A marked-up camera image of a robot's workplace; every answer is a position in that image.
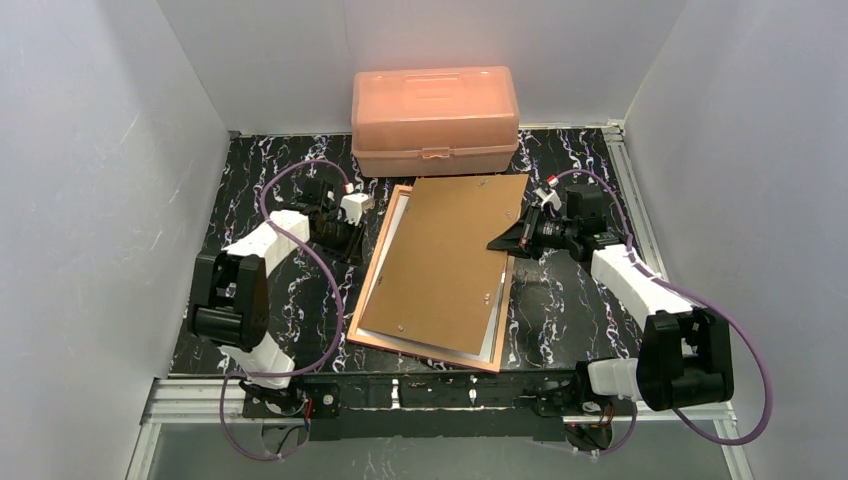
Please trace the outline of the brown cardboard backing board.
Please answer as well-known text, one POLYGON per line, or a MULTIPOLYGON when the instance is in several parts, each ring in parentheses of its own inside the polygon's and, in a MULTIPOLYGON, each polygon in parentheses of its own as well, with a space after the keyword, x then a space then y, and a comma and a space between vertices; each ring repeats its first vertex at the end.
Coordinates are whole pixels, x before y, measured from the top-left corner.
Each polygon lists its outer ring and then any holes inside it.
POLYGON ((361 326, 480 353, 507 263, 487 246, 516 222, 527 184, 525 174, 417 179, 361 326))

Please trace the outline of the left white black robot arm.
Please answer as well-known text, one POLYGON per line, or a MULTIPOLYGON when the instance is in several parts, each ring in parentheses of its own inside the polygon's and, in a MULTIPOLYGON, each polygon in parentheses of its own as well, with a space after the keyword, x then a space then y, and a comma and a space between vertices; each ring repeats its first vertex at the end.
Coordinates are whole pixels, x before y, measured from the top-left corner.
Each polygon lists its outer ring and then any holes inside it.
POLYGON ((352 184, 340 192, 324 180, 310 180, 301 195, 270 212, 268 220, 221 250, 200 252, 186 315, 187 331, 234 360, 246 382, 270 390, 288 388, 294 360, 268 331, 271 319, 268 277, 292 253, 310 244, 310 253, 351 265, 362 261, 364 217, 373 198, 352 184))

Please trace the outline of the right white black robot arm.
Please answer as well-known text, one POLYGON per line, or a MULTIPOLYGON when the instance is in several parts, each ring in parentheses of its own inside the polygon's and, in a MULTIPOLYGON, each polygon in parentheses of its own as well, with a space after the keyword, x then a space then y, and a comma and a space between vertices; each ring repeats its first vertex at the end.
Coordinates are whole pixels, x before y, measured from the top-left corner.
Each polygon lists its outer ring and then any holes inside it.
POLYGON ((588 267, 642 331, 634 358, 582 361, 565 385, 568 402, 599 404, 612 398, 643 401, 655 411, 725 402, 734 393, 728 321, 659 285, 653 270, 608 225, 597 185, 572 185, 565 200, 538 190, 539 201, 487 247, 537 260, 565 250, 588 267))

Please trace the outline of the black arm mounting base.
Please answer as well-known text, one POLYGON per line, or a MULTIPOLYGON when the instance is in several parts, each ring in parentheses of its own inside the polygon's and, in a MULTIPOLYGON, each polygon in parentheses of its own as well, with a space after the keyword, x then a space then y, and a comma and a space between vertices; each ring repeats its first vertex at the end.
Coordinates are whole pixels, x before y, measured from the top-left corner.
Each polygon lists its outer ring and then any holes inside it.
POLYGON ((570 370, 318 373, 274 393, 241 382, 247 419, 297 419, 314 441, 521 437, 580 450, 613 443, 629 403, 580 397, 570 370))

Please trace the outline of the orange plastic storage box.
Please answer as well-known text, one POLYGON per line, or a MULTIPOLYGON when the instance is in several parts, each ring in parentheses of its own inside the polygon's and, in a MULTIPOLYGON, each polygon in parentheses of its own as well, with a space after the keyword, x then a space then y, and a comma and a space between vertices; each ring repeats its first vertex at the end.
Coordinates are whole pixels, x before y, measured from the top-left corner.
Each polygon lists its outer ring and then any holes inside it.
POLYGON ((360 72, 351 153, 370 178, 505 171, 520 110, 506 66, 360 72))

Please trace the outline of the aluminium right side rail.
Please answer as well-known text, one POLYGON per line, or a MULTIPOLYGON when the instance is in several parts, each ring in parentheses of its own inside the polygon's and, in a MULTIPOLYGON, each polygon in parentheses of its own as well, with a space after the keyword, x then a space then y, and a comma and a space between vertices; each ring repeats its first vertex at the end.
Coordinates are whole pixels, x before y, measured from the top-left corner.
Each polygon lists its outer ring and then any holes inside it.
MULTIPOLYGON (((613 188, 613 198, 607 207, 613 229, 618 233, 631 232, 633 248, 643 263, 666 280, 666 262, 655 231, 659 225, 658 215, 649 209, 647 181, 637 177, 633 148, 627 143, 624 129, 617 125, 594 128, 589 143, 593 145, 594 154, 586 165, 613 188)), ((643 330, 642 313, 634 310, 637 305, 626 298, 623 289, 611 289, 598 279, 594 283, 607 317, 608 353, 613 358, 637 357, 643 330)))

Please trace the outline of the aluminium rail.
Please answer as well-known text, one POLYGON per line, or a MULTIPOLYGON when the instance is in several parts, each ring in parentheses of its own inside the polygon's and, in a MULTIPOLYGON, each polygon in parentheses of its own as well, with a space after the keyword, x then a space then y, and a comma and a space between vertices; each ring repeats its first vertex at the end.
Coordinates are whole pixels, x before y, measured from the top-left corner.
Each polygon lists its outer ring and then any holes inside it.
MULTIPOLYGON (((659 225, 658 215, 649 209, 647 181, 637 177, 633 148, 627 143, 624 129, 617 125, 594 128, 589 143, 593 145, 594 154, 586 165, 613 188, 613 198, 607 207, 613 229, 618 233, 631 232, 633 248, 643 263, 666 280, 666 262, 655 231, 659 225)), ((623 289, 611 289, 598 279, 594 283, 607 317, 608 353, 613 358, 637 357, 643 330, 642 313, 634 310, 637 305, 626 298, 623 289)))
MULTIPOLYGON (((388 393, 377 394, 377 400, 388 400, 389 406, 382 407, 348 407, 349 402, 342 402, 342 409, 353 411, 366 412, 462 412, 462 413, 478 413, 478 412, 498 412, 507 410, 516 410, 512 401, 508 402, 507 406, 495 406, 493 402, 482 402, 483 391, 480 388, 460 387, 459 406, 423 406, 412 407, 404 406, 403 396, 401 394, 400 379, 390 376, 388 393)), ((155 380, 150 396, 142 413, 142 424, 144 423, 217 423, 219 421, 219 411, 221 410, 221 391, 222 380, 212 378, 176 378, 155 380)), ((279 418, 283 417, 272 415, 272 412, 264 413, 263 410, 257 413, 254 417, 245 417, 243 411, 245 403, 254 407, 264 405, 254 403, 253 400, 246 400, 247 394, 237 385, 229 385, 226 387, 223 400, 223 412, 225 420, 232 420, 233 423, 249 423, 258 422, 263 418, 279 418)), ((657 412, 648 408, 644 402, 638 402, 638 419, 645 421, 675 421, 679 420, 676 414, 671 410, 657 412)), ((630 413, 630 402, 624 402, 624 406, 615 407, 614 421, 627 420, 627 415, 630 413)), ((736 422, 737 415, 729 402, 718 404, 707 404, 684 408, 682 410, 692 421, 729 421, 736 422)), ((587 415, 568 414, 561 415, 566 422, 581 422, 590 421, 587 415)))

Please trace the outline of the aluminium front rail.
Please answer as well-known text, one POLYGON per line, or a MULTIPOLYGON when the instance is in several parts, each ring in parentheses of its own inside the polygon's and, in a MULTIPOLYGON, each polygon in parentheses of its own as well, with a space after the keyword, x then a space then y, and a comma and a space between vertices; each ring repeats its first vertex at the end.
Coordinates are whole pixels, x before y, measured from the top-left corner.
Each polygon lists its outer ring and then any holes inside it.
MULTIPOLYGON (((512 401, 508 402, 507 406, 495 406, 493 402, 482 402, 483 391, 480 388, 460 387, 459 406, 423 406, 412 407, 404 406, 403 396, 401 394, 400 379, 390 376, 388 393, 377 394, 377 400, 388 400, 389 406, 382 407, 348 407, 349 402, 342 402, 342 409, 353 411, 366 412, 462 412, 462 413, 478 413, 478 412, 498 412, 507 410, 516 410, 512 401)), ((212 378, 176 378, 155 380, 150 396, 142 413, 142 424, 144 423, 217 423, 219 421, 219 411, 221 410, 221 391, 222 380, 212 378)), ((272 412, 264 413, 263 410, 257 413, 254 417, 245 417, 243 411, 245 403, 254 407, 264 405, 254 403, 253 400, 246 400, 247 394, 237 385, 229 385, 226 387, 223 400, 223 412, 225 420, 232 420, 233 423, 249 423, 258 422, 263 418, 279 418, 283 417, 272 415, 272 412)), ((644 402, 638 402, 638 419, 645 421, 675 421, 679 420, 676 414, 671 410, 657 412, 648 408, 644 402)), ((615 407, 614 421, 627 420, 627 415, 630 413, 630 402, 624 402, 624 406, 615 407)), ((736 422, 737 415, 729 402, 718 404, 707 404, 684 408, 682 410, 692 421, 729 421, 736 422)), ((561 415, 566 422, 581 422, 590 421, 587 415, 568 414, 561 415)))

